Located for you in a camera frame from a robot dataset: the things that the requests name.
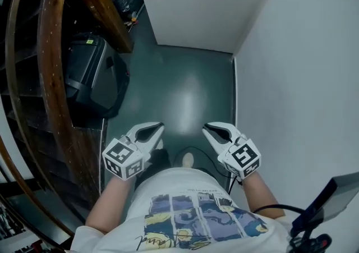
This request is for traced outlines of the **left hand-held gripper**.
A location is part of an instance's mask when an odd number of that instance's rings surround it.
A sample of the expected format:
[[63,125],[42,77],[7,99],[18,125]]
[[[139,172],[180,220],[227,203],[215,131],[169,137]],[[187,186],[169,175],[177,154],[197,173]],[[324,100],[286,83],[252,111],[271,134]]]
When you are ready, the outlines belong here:
[[141,173],[163,132],[162,122],[146,122],[135,125],[119,139],[114,138],[102,152],[106,170],[123,181]]

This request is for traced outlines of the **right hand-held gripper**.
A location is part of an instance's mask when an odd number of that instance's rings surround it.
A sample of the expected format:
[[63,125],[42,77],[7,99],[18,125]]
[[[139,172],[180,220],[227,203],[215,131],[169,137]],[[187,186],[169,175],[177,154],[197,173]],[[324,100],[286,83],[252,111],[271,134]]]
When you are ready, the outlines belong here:
[[202,132],[218,155],[223,167],[244,180],[261,166],[261,154],[253,141],[247,139],[231,123],[209,122]]

